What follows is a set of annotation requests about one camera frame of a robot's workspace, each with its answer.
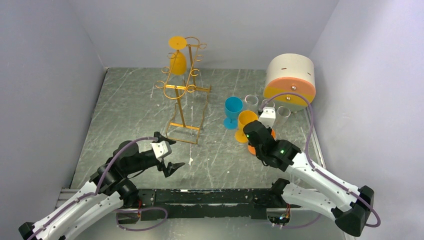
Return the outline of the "gold wire glass rack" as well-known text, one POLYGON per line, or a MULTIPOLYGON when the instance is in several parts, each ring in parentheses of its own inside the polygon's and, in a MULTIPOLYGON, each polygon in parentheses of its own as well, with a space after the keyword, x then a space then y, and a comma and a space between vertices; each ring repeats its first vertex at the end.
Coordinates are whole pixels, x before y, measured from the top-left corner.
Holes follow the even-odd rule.
POLYGON ((174 113, 165 129, 165 135, 167 138, 188 143, 197 144, 199 141, 200 132, 205 119, 205 112, 209 102, 209 94, 212 87, 202 87, 196 83, 196 78, 200 76, 200 69, 196 67, 196 63, 203 60, 204 56, 199 53, 200 50, 204 50, 207 47, 206 43, 202 43, 197 37, 187 36, 184 37, 187 41, 187 47, 182 50, 182 53, 186 57, 187 69, 183 75, 174 75, 171 73, 170 64, 161 69, 161 72, 166 75, 166 80, 158 80, 154 87, 161 89, 163 95, 169 100, 175 100, 174 113), (195 92, 206 93, 206 100, 202 110, 202 116, 199 126, 188 125, 185 121, 183 106, 181 100, 187 94, 193 94, 195 92), (177 128, 178 130, 189 130, 195 131, 195 140, 184 140, 181 138, 175 138, 170 136, 169 129, 177 128))

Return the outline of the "blue wine glass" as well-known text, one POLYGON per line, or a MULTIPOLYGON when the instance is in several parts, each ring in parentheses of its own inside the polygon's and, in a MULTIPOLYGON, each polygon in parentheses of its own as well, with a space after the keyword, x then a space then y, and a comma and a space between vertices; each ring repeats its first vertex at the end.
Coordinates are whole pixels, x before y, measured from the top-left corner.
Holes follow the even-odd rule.
POLYGON ((226 118, 223 121, 225 128, 229 130, 236 129, 238 126, 238 117, 243 110, 243 102, 237 96, 228 97, 224 103, 224 113, 226 118))

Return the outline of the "orange wine glass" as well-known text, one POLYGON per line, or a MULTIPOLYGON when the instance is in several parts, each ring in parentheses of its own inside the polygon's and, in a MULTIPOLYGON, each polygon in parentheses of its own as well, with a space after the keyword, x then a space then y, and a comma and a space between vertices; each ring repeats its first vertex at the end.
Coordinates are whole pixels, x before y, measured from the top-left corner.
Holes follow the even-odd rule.
MULTIPOLYGON (((272 135, 272 137, 274 138, 274 139, 276 139, 276 137, 277 137, 277 134, 276 134, 276 132, 275 132, 275 130, 274 129, 271 129, 271 135, 272 135)), ((255 148, 253 147, 253 146, 251 146, 251 144, 249 143, 248 145, 247 145, 247 149, 248 149, 248 151, 252 154, 252 155, 256 155, 256 150, 255 150, 255 148)))

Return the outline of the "yellow wine glass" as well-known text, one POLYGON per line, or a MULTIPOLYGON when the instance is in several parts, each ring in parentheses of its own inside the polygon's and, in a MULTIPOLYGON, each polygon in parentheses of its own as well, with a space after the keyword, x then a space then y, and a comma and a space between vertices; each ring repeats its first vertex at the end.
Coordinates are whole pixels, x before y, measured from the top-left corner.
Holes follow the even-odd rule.
POLYGON ((170 72, 178 76, 183 75, 187 70, 187 60, 182 50, 187 47, 187 40, 182 36, 173 36, 168 45, 174 50, 169 58, 170 72))
POLYGON ((238 116, 237 131, 235 132, 235 140, 239 143, 245 144, 248 142, 246 134, 243 132, 243 128, 253 121, 258 120, 258 115, 251 110, 244 110, 238 116))

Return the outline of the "clear wine glass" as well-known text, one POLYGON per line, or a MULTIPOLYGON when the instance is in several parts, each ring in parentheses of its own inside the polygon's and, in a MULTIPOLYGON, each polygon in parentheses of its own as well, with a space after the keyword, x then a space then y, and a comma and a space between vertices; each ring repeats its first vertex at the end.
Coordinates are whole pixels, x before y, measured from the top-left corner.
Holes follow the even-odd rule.
POLYGON ((279 106, 275 111, 276 119, 274 122, 274 127, 277 128, 284 125, 289 119, 290 115, 291 115, 290 109, 288 109, 285 106, 279 106))
POLYGON ((257 113, 259 99, 254 94, 248 94, 244 97, 243 107, 245 111, 251 111, 257 113))
POLYGON ((274 103, 274 101, 273 100, 268 100, 268 99, 264 99, 263 101, 262 101, 262 104, 265 104, 266 103, 266 105, 265 105, 265 107, 268 107, 268 108, 275 108, 275 103, 274 103))

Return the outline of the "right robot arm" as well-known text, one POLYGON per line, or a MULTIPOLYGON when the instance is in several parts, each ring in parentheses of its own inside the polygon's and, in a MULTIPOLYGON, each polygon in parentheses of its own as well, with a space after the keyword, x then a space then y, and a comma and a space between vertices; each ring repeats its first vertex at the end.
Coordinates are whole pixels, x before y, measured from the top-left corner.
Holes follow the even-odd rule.
POLYGON ((264 165, 293 175, 313 187, 313 190, 305 189, 289 180, 278 179, 269 197, 275 207, 287 203, 308 208, 333 220, 346 234, 361 236, 374 210, 372 188, 350 184, 316 165, 293 143, 275 140, 257 120, 248 123, 243 132, 264 165))

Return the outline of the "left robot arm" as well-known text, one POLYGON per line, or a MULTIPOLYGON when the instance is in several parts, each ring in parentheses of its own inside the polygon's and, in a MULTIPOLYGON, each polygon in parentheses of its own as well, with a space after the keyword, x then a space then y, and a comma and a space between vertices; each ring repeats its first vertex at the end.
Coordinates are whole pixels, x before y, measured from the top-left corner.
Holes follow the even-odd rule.
POLYGON ((156 167, 170 177, 180 163, 165 163, 175 140, 161 135, 122 142, 105 164, 65 203, 36 222, 25 222, 18 231, 24 240, 74 240, 88 227, 113 211, 141 213, 139 190, 130 175, 156 167))

